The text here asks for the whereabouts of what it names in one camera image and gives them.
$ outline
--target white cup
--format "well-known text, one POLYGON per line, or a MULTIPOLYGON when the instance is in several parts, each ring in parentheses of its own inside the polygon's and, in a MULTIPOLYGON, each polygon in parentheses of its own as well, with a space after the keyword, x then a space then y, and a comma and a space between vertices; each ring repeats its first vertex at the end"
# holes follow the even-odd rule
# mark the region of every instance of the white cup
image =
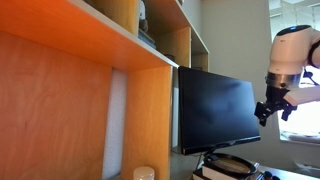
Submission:
POLYGON ((154 180, 154 170, 148 166, 138 167, 133 173, 134 180, 154 180))

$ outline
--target black device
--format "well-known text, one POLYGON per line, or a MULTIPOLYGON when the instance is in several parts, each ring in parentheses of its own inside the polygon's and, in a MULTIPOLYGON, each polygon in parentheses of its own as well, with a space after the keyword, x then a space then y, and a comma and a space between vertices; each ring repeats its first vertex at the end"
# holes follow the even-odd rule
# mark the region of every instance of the black device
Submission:
POLYGON ((260 140, 251 82, 183 66, 178 78, 182 154, 260 140))

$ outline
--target monitor screen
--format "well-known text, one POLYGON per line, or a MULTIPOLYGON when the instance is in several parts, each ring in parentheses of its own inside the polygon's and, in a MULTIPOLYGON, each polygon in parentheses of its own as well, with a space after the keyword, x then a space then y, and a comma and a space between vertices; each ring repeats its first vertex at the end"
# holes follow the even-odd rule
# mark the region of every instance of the monitor screen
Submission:
POLYGON ((180 66, 181 153, 260 140, 250 82, 180 66))

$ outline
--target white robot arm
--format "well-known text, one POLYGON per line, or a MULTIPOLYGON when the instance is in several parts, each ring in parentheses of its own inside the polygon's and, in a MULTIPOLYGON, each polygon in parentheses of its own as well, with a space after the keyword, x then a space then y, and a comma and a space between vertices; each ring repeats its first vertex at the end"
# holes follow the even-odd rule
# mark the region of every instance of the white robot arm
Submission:
POLYGON ((286 28, 275 37, 266 77, 266 102, 258 102, 255 115, 262 126, 275 111, 287 120, 299 104, 320 100, 320 87, 299 88, 305 66, 320 67, 320 32, 308 25, 286 28))

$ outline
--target wooden cabinet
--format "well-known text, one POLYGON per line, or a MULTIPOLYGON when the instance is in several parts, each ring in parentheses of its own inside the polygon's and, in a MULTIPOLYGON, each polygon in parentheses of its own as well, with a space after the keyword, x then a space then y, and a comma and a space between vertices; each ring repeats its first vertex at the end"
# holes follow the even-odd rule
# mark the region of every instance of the wooden cabinet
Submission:
POLYGON ((3 179, 99 179, 111 69, 128 74, 122 177, 168 179, 172 68, 208 70, 208 51, 174 0, 10 0, 0 6, 3 179), (163 54, 172 54, 173 62, 163 54))

